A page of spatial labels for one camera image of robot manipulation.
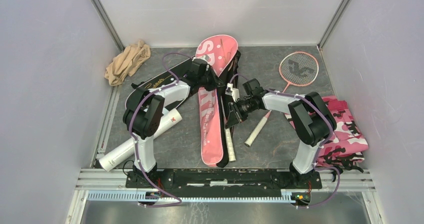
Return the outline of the black sport racket bag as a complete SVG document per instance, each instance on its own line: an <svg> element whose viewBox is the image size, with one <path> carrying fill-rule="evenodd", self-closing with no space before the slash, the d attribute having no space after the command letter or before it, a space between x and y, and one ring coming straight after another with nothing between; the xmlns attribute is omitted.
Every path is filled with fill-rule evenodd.
<svg viewBox="0 0 424 224"><path fill-rule="evenodd" d="M180 82L182 81L184 75L186 75L187 72L189 71L189 68L191 67L191 64L192 64L192 59L193 59L192 57L188 58L169 68L170 71L178 77ZM127 108L127 102L132 98L132 95L135 93L137 89L140 89L140 88L157 89L157 88L162 88L164 86L167 86L176 82L176 78L172 73L165 70L162 73L154 77L151 77L149 79L138 81L138 82L132 82L130 84L132 91L129 93L129 95L127 96L124 102L125 109Z"/></svg>

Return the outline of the pink frame racket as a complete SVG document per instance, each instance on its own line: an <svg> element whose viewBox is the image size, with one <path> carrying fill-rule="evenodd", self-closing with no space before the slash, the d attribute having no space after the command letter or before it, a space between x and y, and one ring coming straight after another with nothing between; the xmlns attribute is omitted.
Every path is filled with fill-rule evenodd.
<svg viewBox="0 0 424 224"><path fill-rule="evenodd" d="M236 159L236 155L234 151L232 133L229 128L225 129L225 139L226 139L226 147L227 147L227 153L228 153L228 161L235 162L237 159Z"/></svg>
<svg viewBox="0 0 424 224"><path fill-rule="evenodd" d="M289 86L306 87L312 84L319 73L318 60L308 52L295 51L280 62L278 73L285 82L284 93Z"/></svg>

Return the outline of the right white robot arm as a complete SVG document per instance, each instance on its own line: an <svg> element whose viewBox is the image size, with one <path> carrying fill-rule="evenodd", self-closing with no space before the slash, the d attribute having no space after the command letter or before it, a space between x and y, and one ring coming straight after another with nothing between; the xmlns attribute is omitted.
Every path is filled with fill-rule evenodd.
<svg viewBox="0 0 424 224"><path fill-rule="evenodd" d="M225 127L244 122L256 110L289 114L299 147L290 164L288 180L293 187L302 188L309 182L308 174L315 167L319 148L332 137L337 126L324 100L317 92L299 95L264 89L255 78L246 81L243 88L247 95L228 104Z"/></svg>

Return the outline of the white shuttlecock tube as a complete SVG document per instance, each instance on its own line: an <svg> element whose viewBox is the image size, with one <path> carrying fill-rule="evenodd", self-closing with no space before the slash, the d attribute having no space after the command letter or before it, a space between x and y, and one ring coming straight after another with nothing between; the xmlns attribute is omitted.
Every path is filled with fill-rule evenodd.
<svg viewBox="0 0 424 224"><path fill-rule="evenodd" d="M140 136L135 135L137 140L134 137L130 137L124 143L113 149L111 152L107 153L105 156L101 157L98 161L100 166L107 172L111 171L119 164L127 160L130 156L136 153L136 148L139 144L145 144L146 140L150 141L150 146L148 147L151 156L147 158L150 163L154 160L153 155L153 140L159 137L164 132L171 129L173 126L178 124L182 120L182 116L177 111L177 109L172 109L170 111L166 111L165 114L160 119L160 124L157 131L153 136L147 137L146 139L142 139Z"/></svg>

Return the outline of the pink sport racket bag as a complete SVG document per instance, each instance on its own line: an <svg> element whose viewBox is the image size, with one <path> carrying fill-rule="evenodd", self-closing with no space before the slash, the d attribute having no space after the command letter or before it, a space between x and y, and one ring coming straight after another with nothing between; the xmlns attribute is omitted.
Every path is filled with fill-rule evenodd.
<svg viewBox="0 0 424 224"><path fill-rule="evenodd" d="M224 87L207 91L198 90L200 146L203 163L212 168L224 168L229 163L226 138L226 115L228 99L225 97L227 83L237 73L241 53L237 40L227 34L218 34L203 40L195 57L207 61Z"/></svg>

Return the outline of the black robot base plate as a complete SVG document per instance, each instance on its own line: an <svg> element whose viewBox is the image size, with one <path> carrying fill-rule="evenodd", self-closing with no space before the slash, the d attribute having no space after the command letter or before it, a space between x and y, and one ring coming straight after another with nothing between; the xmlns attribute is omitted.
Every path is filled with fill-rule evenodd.
<svg viewBox="0 0 424 224"><path fill-rule="evenodd" d="M318 172L296 177L287 169L260 168L165 168L126 172L126 188L148 189L160 197L177 198L271 198L282 190L310 191L323 187Z"/></svg>

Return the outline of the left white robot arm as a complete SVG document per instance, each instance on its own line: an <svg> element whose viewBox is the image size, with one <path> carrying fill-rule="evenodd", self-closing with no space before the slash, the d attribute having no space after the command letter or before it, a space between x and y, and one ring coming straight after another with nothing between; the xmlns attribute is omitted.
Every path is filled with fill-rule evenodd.
<svg viewBox="0 0 424 224"><path fill-rule="evenodd" d="M175 80L158 88L141 87L125 108L123 122L134 141L135 167L140 170L138 181L145 188L153 187L157 174L152 171L157 165L154 157L154 134L158 130L163 109L168 104L182 101L200 89L214 91L225 83L205 60L194 58L188 70Z"/></svg>

